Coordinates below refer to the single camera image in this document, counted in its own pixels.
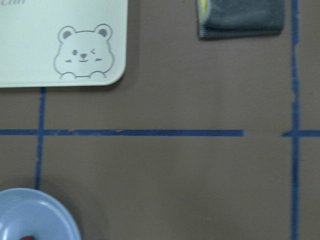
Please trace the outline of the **blue plate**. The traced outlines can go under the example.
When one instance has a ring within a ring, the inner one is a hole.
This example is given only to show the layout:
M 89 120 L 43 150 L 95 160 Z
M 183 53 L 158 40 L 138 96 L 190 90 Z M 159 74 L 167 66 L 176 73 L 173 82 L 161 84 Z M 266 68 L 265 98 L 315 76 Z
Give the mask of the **blue plate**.
M 31 188 L 0 192 L 0 238 L 20 240 L 80 240 L 73 216 L 54 197 Z

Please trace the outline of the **red strawberry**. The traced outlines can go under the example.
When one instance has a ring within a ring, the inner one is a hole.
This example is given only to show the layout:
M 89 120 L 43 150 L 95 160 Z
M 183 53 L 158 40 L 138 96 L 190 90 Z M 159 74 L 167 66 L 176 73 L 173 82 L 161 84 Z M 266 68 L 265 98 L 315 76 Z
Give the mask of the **red strawberry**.
M 23 236 L 22 238 L 20 238 L 19 240 L 35 240 L 33 236 Z

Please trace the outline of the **grey folded cloth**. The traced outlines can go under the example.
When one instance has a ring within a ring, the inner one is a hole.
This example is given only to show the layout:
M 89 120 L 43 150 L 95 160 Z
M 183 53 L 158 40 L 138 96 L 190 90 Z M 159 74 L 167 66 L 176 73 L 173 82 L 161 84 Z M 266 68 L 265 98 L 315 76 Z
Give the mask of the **grey folded cloth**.
M 283 0 L 198 0 L 201 39 L 278 35 L 285 22 Z

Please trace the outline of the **cream bear tray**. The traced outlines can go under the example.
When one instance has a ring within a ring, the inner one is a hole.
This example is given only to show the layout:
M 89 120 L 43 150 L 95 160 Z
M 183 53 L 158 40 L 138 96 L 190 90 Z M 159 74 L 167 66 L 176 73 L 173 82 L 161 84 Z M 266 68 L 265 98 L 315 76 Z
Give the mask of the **cream bear tray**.
M 0 86 L 104 86 L 126 69 L 128 1 L 3 0 Z

